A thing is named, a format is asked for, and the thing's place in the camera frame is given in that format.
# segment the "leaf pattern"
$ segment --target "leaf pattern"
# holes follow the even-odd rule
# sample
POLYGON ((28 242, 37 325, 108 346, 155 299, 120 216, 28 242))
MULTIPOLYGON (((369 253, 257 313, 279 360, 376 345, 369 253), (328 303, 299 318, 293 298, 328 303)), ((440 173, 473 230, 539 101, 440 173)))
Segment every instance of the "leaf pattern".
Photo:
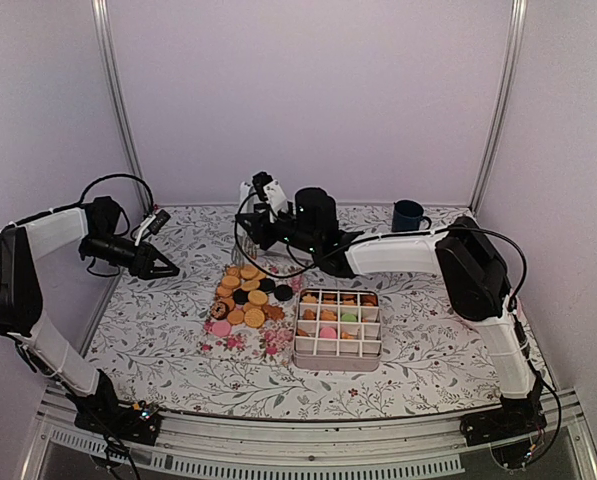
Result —
MULTIPOLYGON (((176 207, 154 244, 181 268, 173 279, 125 275, 90 346, 88 360, 124 400, 233 417, 353 419, 440 413, 496 403, 498 382, 482 341, 450 307, 442 279, 384 273, 336 279, 310 271, 302 286, 379 290, 384 327, 380 367, 369 373, 306 371, 291 363, 295 304, 260 330, 244 325, 219 339, 208 311, 231 262, 233 207, 176 207)), ((428 208, 434 227, 468 214, 428 208)), ((341 227, 389 231, 391 207, 340 207, 341 227)), ((259 253, 282 271, 291 260, 259 253)), ((534 364, 548 374, 524 317, 534 364)))

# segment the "macaron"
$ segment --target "macaron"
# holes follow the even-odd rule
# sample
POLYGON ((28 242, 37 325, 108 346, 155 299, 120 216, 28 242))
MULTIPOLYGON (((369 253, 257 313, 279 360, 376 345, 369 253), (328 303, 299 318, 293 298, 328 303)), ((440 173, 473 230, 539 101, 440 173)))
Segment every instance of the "macaron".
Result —
POLYGON ((320 338, 331 338, 331 339, 336 339, 338 338, 338 332, 336 332, 336 329, 333 327, 322 327, 320 329, 320 338))
POLYGON ((343 313, 340 316, 340 321, 341 322, 357 322, 358 321, 358 317, 356 317, 353 313, 343 313))
POLYGON ((211 333, 217 337, 223 338, 231 333, 231 324, 227 320, 221 320, 211 326, 211 333))

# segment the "purple wall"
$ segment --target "purple wall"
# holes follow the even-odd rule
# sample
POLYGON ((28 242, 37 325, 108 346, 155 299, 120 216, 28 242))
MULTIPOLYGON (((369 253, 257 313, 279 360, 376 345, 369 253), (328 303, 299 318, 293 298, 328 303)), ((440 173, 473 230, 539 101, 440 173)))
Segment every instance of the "purple wall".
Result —
MULTIPOLYGON (((93 178, 123 170, 91 3, 0 1, 0 228, 72 202, 93 178)), ((137 211, 131 185, 96 191, 137 211)), ((46 309, 75 344, 106 285, 85 273, 76 248, 39 265, 46 309)), ((0 338, 0 480, 20 467, 43 385, 0 338)))
POLYGON ((165 203, 287 193, 469 203, 511 2, 110 2, 138 154, 165 203))
POLYGON ((530 2, 522 48, 479 218, 525 249, 523 304, 597 447, 597 2, 530 2))

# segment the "cookie tray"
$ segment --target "cookie tray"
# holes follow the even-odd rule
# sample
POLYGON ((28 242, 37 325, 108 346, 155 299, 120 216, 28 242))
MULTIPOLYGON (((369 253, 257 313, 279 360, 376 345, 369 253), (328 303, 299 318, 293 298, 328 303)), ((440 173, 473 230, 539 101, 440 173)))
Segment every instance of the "cookie tray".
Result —
POLYGON ((378 368, 382 329, 375 292, 311 288, 300 292, 299 301, 293 352, 298 368, 342 372, 370 372, 378 368), (367 305, 368 300, 376 306, 367 305), (342 321, 344 314, 355 315, 357 321, 342 321), (335 338, 321 337, 325 327, 330 328, 329 333, 331 329, 335 331, 335 338), (301 336, 299 331, 309 336, 301 336))

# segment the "cookie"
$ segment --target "cookie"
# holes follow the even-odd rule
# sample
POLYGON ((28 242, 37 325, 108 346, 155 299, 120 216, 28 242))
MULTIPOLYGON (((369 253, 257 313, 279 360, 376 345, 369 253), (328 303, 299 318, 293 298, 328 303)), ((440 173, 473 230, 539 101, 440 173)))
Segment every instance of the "cookie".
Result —
POLYGON ((260 287, 260 282, 258 280, 249 280, 242 284, 242 288, 245 292, 253 292, 254 290, 258 290, 260 287))
POLYGON ((258 275, 259 270, 253 265, 245 265, 240 269, 240 276, 245 280, 252 280, 258 275))
POLYGON ((376 297, 376 295, 362 295, 360 297, 360 301, 363 305, 365 305, 366 303, 370 303, 372 307, 378 306, 378 297, 376 297))
POLYGON ((276 282, 271 278, 264 278, 260 280, 260 290, 265 293, 272 293, 276 289, 276 282))
POLYGON ((231 324, 225 320, 216 322, 211 326, 211 333, 220 338, 228 337, 231 333, 231 324))
POLYGON ((227 275, 222 279, 220 284, 229 290, 233 290, 240 286, 240 279, 238 277, 234 277, 233 275, 227 275))
POLYGON ((311 294, 307 294, 302 297, 302 303, 318 303, 318 299, 311 294))
POLYGON ((267 303, 269 297, 266 293, 261 292, 260 290, 254 290, 253 292, 249 292, 247 299, 252 305, 256 307, 262 307, 265 303, 267 303))
POLYGON ((265 323, 265 314, 262 310, 252 308, 245 313, 245 324, 251 328, 260 328, 265 323))
POLYGON ((230 288, 225 288, 222 285, 219 285, 216 289, 216 295, 221 298, 231 297, 234 294, 234 291, 230 288))
POLYGON ((274 290, 274 297, 280 302, 287 302, 294 296, 294 291, 289 285, 279 285, 274 290))
POLYGON ((242 310, 234 310, 227 315, 227 321, 232 325, 240 325, 245 321, 245 312, 242 310))
POLYGON ((229 267, 225 271, 225 274, 229 275, 231 277, 238 277, 238 278, 240 278, 240 269, 238 267, 229 267))
POLYGON ((320 320, 323 322, 335 322, 338 320, 338 315, 336 315, 331 310, 323 310, 320 312, 320 320))
POLYGON ((242 288, 239 288, 238 290, 234 291, 233 298, 238 305, 244 305, 247 303, 247 295, 249 295, 248 292, 245 292, 242 288))
POLYGON ((285 311, 282 307, 276 307, 274 305, 264 305, 262 307, 262 311, 265 312, 267 318, 270 320, 284 320, 285 319, 285 311))
POLYGON ((247 302, 247 303, 245 303, 245 306, 242 307, 242 311, 245 312, 245 313, 247 313, 252 308, 258 308, 258 309, 260 309, 260 307, 258 307, 256 305, 252 305, 251 303, 247 302))
POLYGON ((211 307, 211 316, 216 320, 223 320, 227 318, 229 307, 225 302, 216 302, 211 307))
POLYGON ((220 301, 227 305, 229 307, 229 310, 233 310, 234 308, 236 308, 236 302, 231 297, 222 298, 220 301))

